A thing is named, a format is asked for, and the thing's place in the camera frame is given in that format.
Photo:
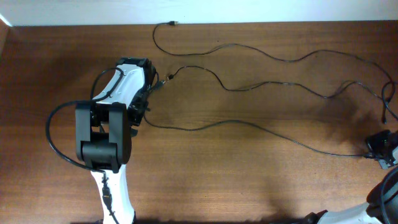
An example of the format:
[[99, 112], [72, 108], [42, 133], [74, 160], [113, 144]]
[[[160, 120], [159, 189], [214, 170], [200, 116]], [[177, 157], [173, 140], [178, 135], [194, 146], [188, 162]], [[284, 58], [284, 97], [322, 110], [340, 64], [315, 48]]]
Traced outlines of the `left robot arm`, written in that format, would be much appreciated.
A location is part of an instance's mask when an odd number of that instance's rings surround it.
[[132, 137], [148, 109], [157, 71], [147, 58], [121, 58], [105, 88], [75, 108], [76, 156], [91, 171], [103, 208], [103, 223], [133, 223], [126, 164]]

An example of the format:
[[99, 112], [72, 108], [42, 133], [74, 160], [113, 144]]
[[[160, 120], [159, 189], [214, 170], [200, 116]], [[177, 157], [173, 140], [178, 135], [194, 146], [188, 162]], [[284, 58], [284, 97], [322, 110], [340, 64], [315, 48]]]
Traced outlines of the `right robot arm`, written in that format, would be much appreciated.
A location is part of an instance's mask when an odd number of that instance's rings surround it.
[[368, 193], [366, 201], [345, 210], [309, 213], [298, 224], [394, 224], [397, 223], [397, 132], [383, 130], [365, 139], [367, 159], [389, 169], [386, 176]]

